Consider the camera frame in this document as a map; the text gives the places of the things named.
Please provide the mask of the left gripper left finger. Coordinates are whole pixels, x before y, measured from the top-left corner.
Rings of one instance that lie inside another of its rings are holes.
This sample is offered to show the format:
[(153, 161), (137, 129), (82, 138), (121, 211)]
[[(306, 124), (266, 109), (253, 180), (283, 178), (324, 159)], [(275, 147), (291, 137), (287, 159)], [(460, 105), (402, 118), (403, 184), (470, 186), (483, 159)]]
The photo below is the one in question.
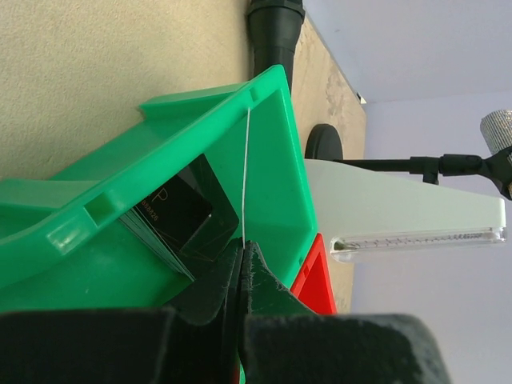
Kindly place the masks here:
[(236, 383), (242, 241), (160, 307), (1, 316), (4, 383)]

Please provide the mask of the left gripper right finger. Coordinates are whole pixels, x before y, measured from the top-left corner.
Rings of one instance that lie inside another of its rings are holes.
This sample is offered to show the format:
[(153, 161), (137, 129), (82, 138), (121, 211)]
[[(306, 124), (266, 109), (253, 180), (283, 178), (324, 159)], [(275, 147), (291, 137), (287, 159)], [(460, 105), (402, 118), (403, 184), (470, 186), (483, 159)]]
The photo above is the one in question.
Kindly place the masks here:
[(248, 383), (449, 383), (428, 327), (408, 314), (320, 315), (268, 268), (243, 255), (247, 312), (239, 353)]

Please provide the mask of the black VIP credit card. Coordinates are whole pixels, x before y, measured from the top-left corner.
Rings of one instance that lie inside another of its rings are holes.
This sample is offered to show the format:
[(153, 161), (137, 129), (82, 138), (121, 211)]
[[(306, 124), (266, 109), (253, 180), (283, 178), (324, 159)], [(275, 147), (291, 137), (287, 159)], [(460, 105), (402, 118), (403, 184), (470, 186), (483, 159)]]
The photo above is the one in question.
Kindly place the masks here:
[(250, 140), (250, 116), (251, 108), (247, 109), (246, 116), (246, 131), (245, 131), (245, 144), (243, 155), (243, 168), (242, 168), (242, 199), (241, 199), (241, 228), (242, 228), (242, 248), (246, 247), (246, 184), (247, 184), (247, 169), (248, 169), (248, 154), (249, 154), (249, 140)]

